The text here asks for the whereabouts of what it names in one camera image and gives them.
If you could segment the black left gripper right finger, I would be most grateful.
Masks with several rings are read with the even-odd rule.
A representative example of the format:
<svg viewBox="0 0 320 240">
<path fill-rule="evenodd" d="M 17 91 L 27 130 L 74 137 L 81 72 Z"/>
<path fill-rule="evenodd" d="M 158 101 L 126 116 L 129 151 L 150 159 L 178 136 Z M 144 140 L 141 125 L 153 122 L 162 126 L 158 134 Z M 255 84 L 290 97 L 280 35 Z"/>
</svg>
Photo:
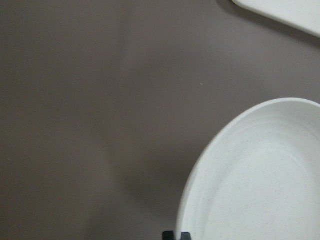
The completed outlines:
<svg viewBox="0 0 320 240">
<path fill-rule="evenodd" d="M 192 240 L 191 234 L 189 232 L 181 232 L 180 240 Z"/>
</svg>

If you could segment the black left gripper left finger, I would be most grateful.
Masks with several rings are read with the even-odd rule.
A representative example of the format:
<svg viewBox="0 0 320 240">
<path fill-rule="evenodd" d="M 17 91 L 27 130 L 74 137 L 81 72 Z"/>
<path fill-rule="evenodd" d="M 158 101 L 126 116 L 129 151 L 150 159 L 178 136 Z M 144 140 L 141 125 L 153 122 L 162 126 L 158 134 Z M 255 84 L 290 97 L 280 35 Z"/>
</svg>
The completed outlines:
<svg viewBox="0 0 320 240">
<path fill-rule="evenodd" d="M 162 240 L 175 240 L 174 231 L 163 231 L 162 232 Z"/>
</svg>

